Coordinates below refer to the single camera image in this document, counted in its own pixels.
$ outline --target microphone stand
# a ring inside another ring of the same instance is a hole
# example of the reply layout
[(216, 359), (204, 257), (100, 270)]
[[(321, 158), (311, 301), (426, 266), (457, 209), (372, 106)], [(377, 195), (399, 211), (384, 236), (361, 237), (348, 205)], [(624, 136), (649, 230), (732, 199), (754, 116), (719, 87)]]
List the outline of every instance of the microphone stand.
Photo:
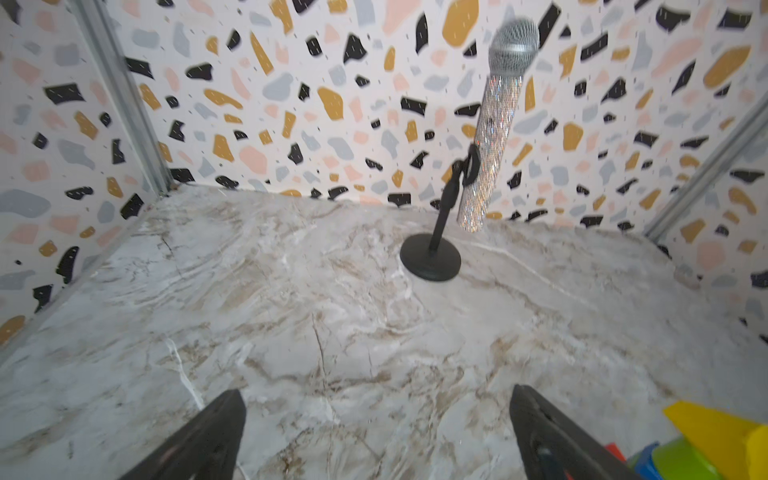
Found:
[(448, 213), (456, 205), (459, 182), (464, 174), (462, 185), (472, 185), (480, 171), (480, 155), (477, 145), (469, 146), (467, 158), (457, 160), (451, 166), (451, 178), (445, 184), (440, 197), (440, 213), (432, 235), (417, 233), (406, 238), (400, 248), (402, 264), (419, 278), (432, 282), (445, 282), (458, 275), (462, 267), (462, 256), (453, 244), (442, 238)]

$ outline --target microphone grille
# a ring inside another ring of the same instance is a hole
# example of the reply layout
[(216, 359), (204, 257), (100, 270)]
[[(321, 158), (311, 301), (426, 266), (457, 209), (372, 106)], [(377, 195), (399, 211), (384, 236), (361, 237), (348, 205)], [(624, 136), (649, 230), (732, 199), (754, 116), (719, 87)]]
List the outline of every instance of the microphone grille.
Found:
[(491, 74), (523, 75), (538, 52), (538, 28), (529, 18), (504, 23), (493, 36), (488, 63)]

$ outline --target marble surface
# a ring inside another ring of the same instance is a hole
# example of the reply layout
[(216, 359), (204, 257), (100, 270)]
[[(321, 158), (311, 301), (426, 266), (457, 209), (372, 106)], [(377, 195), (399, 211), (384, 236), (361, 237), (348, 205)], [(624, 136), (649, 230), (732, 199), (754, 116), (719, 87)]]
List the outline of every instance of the marble surface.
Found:
[(248, 478), (524, 478), (508, 403), (538, 389), (626, 453), (675, 399), (768, 422), (768, 348), (636, 237), (182, 187), (0, 368), (0, 477), (117, 478), (237, 388)]

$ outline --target terrazzo wall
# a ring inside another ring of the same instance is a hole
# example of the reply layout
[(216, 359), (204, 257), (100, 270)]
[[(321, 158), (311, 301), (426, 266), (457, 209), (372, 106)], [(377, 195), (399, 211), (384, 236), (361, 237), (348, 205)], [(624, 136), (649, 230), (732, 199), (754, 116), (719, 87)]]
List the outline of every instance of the terrazzo wall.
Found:
[(0, 11), (0, 346), (154, 195), (64, 2)]
[(768, 343), (768, 127), (660, 244)]
[(539, 24), (494, 218), (639, 231), (765, 92), (766, 2), (109, 0), (181, 181), (437, 206), (505, 18)]

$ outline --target yellow plastic piece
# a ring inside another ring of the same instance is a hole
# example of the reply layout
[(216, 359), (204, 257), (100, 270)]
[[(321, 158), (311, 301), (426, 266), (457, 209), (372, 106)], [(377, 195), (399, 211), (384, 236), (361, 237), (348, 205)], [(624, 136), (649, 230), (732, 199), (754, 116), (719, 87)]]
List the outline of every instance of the yellow plastic piece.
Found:
[(768, 478), (768, 425), (689, 402), (664, 414), (727, 480)]

